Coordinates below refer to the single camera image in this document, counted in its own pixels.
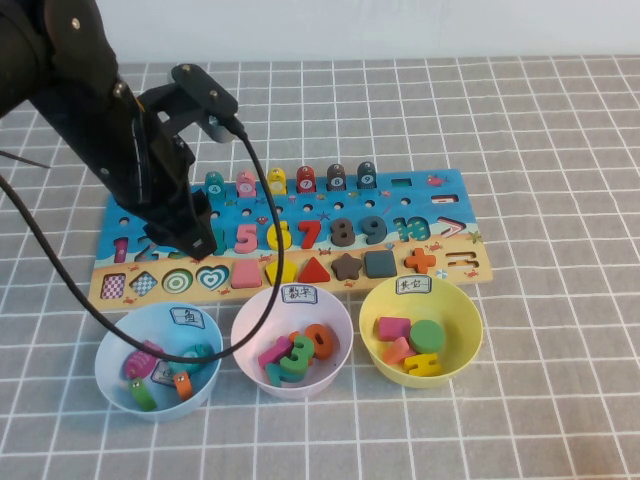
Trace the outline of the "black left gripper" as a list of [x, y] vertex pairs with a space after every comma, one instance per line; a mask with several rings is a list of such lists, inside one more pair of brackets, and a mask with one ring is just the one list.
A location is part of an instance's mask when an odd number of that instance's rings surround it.
[[137, 215], [147, 222], [144, 232], [153, 243], [202, 260], [217, 249], [209, 219], [211, 207], [204, 193], [191, 191], [188, 172], [195, 156], [180, 136], [186, 127], [199, 124], [202, 114], [198, 110], [165, 113], [165, 121], [153, 110], [136, 118]]

